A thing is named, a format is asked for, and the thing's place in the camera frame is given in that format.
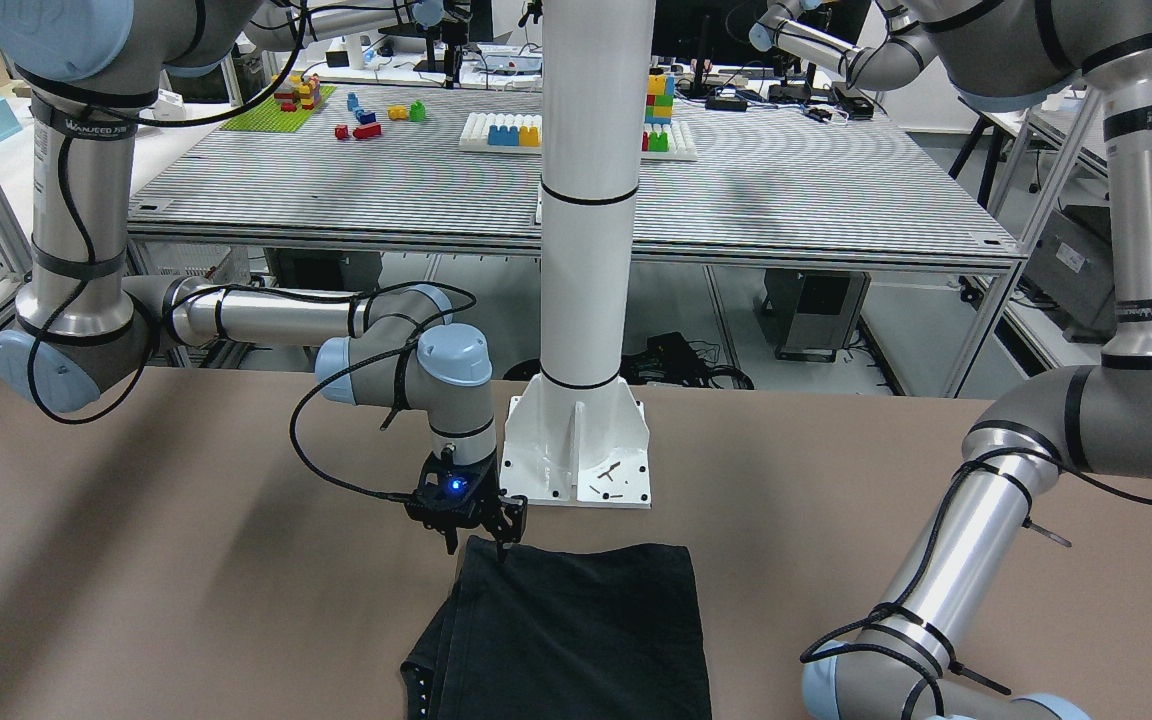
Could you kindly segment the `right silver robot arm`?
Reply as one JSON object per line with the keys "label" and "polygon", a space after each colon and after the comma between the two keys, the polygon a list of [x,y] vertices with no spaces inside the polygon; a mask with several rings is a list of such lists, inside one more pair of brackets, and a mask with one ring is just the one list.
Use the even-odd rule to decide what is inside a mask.
{"label": "right silver robot arm", "polygon": [[362,495],[402,506],[450,553],[462,528],[507,550],[524,535],[526,500],[499,486],[488,347],[454,323],[449,286],[279,290],[127,272],[134,146],[159,74],[214,67],[243,32],[296,53],[314,13],[306,1],[0,1],[0,44],[32,88],[37,142],[33,270],[0,333],[0,377],[74,425],[172,348],[317,347],[314,395],[429,416],[416,487]]}

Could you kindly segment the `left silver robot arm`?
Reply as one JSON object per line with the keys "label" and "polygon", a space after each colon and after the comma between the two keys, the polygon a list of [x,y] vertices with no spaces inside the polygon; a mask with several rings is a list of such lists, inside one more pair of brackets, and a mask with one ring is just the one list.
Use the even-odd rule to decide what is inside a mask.
{"label": "left silver robot arm", "polygon": [[1064,366],[998,397],[963,441],[963,464],[873,611],[801,655],[814,719],[1082,719],[1052,694],[1011,696],[970,676],[955,650],[1006,552],[1033,528],[1061,473],[1152,478],[1152,1],[882,1],[887,35],[855,47],[771,1],[751,28],[838,63],[850,85],[890,90],[941,60],[979,111],[1026,109],[1082,79],[1102,96],[1116,331],[1096,365]]}

